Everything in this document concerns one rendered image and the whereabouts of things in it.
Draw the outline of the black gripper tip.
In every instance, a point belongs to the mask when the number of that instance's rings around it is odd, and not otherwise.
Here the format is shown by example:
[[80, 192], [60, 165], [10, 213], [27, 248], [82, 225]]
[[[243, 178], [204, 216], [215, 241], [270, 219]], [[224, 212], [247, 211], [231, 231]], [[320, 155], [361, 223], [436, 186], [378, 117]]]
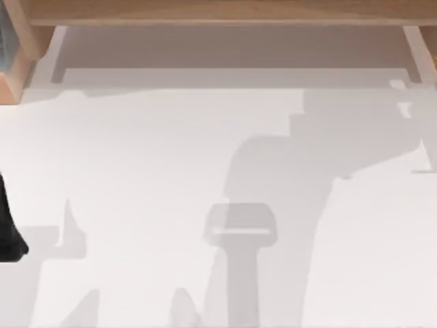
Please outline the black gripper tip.
[[0, 173], [0, 263], [18, 262], [28, 253], [29, 246], [12, 218], [4, 179]]

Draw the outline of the pale wooden drawer front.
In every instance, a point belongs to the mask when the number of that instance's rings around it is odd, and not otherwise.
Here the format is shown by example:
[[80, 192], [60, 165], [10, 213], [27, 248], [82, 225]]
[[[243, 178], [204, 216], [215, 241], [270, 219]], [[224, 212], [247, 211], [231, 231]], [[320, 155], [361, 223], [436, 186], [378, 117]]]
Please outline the pale wooden drawer front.
[[31, 0], [36, 26], [436, 26], [437, 0]]

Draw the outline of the wooden cupboard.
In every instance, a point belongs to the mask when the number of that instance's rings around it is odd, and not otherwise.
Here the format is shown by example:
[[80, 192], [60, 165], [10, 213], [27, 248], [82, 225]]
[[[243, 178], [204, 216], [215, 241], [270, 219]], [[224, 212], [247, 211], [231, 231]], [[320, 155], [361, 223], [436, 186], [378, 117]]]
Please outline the wooden cupboard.
[[40, 0], [0, 0], [0, 105], [16, 105], [52, 40], [53, 26], [37, 26], [33, 12]]

